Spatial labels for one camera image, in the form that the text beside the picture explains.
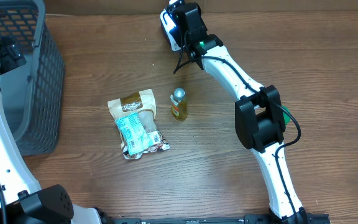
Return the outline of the teal large tissue pack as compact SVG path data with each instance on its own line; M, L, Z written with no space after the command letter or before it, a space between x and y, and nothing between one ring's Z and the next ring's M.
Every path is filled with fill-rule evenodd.
M145 131L137 113L116 119L115 124L127 143L128 155L133 156L143 152L152 145L153 141Z

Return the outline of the yellow oil bottle silver cap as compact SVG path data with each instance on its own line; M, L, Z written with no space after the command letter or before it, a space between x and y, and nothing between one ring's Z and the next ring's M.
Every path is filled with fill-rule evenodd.
M180 121L184 121L188 114L188 97L186 91L182 88L176 88L170 95L172 102L172 114Z

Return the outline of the white red snack packet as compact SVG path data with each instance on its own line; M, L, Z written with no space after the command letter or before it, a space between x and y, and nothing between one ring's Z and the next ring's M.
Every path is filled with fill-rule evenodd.
M161 134L159 130L156 130L154 132L148 133L148 136L153 140L153 145L151 145L149 148L142 152L138 152L134 155L130 155L128 151L128 147L122 143L122 154L125 159L127 160L138 160L140 159L144 154L150 154L155 152L163 152L170 149L170 145L168 141L164 138L164 136Z

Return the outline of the green lid white jar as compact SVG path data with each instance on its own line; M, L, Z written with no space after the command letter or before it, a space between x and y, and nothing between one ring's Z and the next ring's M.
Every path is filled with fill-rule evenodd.
M283 117L284 117L285 125L287 125L291 121L291 118L288 115L288 113L290 113L290 110L285 106L282 106L282 108L286 111L283 112Z

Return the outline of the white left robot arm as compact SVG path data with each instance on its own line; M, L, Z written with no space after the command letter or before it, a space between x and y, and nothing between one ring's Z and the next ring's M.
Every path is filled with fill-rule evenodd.
M101 223L97 209L75 205L61 185L41 188L13 138L1 91L0 223Z

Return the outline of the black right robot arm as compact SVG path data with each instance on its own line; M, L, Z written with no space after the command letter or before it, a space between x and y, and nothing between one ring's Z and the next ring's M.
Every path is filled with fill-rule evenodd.
M170 1L160 19L174 52L212 75L234 100L235 129L242 145L258 161L269 196L269 223L308 223L285 160L285 117L278 90L252 79L232 59L223 42L208 34L196 2Z

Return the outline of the clear brown snack bag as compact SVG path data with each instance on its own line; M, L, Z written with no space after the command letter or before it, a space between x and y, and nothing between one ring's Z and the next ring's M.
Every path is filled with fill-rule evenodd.
M158 130L155 124L156 102L151 89L137 91L131 95L111 100L108 102L108 108L114 123L116 119L137 113L147 134ZM122 134L121 139L122 143L127 145Z

